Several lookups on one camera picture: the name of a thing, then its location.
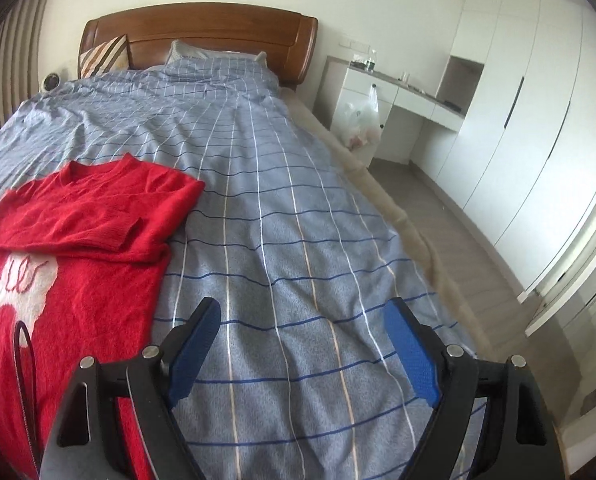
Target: wardrobe handle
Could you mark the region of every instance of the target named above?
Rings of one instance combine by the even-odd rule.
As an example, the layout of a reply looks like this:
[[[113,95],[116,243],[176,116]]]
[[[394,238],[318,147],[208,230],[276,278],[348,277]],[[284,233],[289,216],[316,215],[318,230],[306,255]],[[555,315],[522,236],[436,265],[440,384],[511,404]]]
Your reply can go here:
[[[511,105],[511,110],[509,110],[509,115],[506,118],[506,121],[504,122],[504,127],[507,127],[507,124],[509,124],[509,120],[511,119],[511,114],[513,114],[513,109],[515,108],[515,104],[518,102],[518,97],[520,96],[520,90],[522,90],[522,85],[524,84],[524,75],[522,76],[522,79],[520,79],[520,85],[518,86],[518,91],[515,93],[515,99],[513,100],[513,104]]]
[[[571,107],[571,101],[569,101],[569,104],[566,106],[566,111],[564,112],[564,119],[562,119],[562,124],[560,124],[560,129],[558,130],[558,135],[556,135],[556,140],[553,143],[553,145],[551,146],[551,151],[548,152],[548,155],[546,156],[546,160],[549,160],[549,157],[551,157],[551,153],[553,153],[553,150],[556,149],[556,144],[558,143],[558,139],[560,138],[560,134],[562,133],[562,128],[564,128],[564,122],[566,121],[566,116],[569,114],[570,107]]]

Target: blue gripper pad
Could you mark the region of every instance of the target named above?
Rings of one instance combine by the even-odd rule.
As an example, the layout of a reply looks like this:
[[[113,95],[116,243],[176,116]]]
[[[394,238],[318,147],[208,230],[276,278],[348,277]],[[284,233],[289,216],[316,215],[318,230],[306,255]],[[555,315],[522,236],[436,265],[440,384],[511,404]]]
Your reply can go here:
[[[187,338],[175,358],[170,370],[169,409],[173,409],[180,399],[186,399],[195,379],[198,377],[204,358],[220,329],[220,303],[211,305],[200,318],[191,335]]]
[[[393,300],[387,302],[384,307],[384,327],[413,386],[415,395],[435,408],[441,397],[435,364]]]

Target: bedsheet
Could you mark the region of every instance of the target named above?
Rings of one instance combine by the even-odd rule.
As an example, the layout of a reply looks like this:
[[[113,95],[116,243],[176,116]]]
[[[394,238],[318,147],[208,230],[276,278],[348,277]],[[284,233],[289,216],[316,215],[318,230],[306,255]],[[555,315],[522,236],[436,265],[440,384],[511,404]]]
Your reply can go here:
[[[343,170],[347,180],[383,216],[398,233],[405,253],[424,271],[427,282],[438,295],[438,301],[445,306],[473,339],[479,357],[489,361],[504,361],[508,356],[500,355],[491,346],[479,319],[460,292],[458,285],[444,267],[433,244],[416,228],[404,209],[399,207],[380,186],[368,169],[300,101],[296,92],[289,88],[280,89],[280,97],[289,109],[291,120],[296,126],[307,130],[320,139],[329,149],[334,162]]]
[[[393,226],[292,123],[277,78],[250,60],[184,59],[65,83],[1,130],[0,196],[67,160],[124,153],[206,182],[171,239],[152,336],[205,296],[222,305],[191,396],[174,409],[207,478],[397,478],[431,410],[382,306],[401,296],[446,343],[474,345]],[[455,478],[468,472],[483,405]]]

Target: metal screw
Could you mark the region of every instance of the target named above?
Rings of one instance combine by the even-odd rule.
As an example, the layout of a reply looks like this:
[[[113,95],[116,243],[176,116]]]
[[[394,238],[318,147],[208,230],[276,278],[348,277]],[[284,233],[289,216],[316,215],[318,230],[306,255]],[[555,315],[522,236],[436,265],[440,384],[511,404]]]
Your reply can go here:
[[[516,368],[524,368],[527,365],[527,360],[524,357],[522,357],[521,355],[516,354],[516,355],[511,356],[511,363]]]
[[[460,345],[449,345],[447,346],[447,354],[451,357],[462,357],[464,355],[464,350]]]
[[[83,357],[80,360],[80,368],[86,370],[87,368],[91,368],[95,362],[96,360],[92,356],[88,355],[87,357]]]
[[[142,357],[145,359],[151,359],[152,357],[158,355],[158,352],[160,352],[160,348],[158,348],[156,345],[145,346],[145,348],[142,349]]]

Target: plastic bag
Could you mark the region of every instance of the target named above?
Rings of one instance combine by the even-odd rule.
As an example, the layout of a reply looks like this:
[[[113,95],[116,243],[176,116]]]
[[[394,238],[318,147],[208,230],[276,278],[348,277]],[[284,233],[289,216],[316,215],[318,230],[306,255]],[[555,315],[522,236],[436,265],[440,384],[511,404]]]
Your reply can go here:
[[[347,103],[338,136],[349,150],[355,150],[367,143],[377,144],[381,135],[378,91],[372,86],[361,105]]]

